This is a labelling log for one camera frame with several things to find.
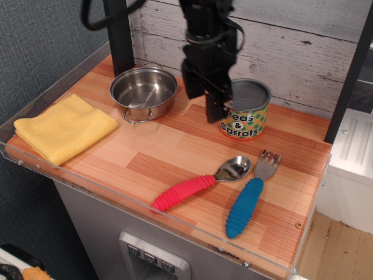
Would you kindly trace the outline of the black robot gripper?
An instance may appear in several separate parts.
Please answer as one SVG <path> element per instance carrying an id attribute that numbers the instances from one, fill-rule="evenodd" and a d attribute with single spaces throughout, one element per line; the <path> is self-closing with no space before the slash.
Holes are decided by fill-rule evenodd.
<path id="1" fill-rule="evenodd" d="M 237 46 L 237 32 L 244 31 L 229 18 L 207 22 L 207 27 L 212 28 L 212 34 L 205 34 L 207 30 L 200 20 L 186 31 L 182 77 L 188 99 L 206 95 L 207 121 L 214 123 L 226 118 L 233 107 L 228 72 L 243 47 Z"/>

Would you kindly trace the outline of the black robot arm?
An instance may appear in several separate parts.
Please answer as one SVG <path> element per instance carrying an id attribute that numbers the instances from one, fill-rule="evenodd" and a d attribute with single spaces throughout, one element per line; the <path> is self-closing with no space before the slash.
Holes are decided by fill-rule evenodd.
<path id="1" fill-rule="evenodd" d="M 183 47 L 182 77 L 189 99 L 206 97 L 209 123 L 227 117 L 233 102 L 229 77 L 243 45 L 238 34 L 243 28 L 228 18 L 232 1 L 181 1 L 187 22 L 187 45 Z"/>

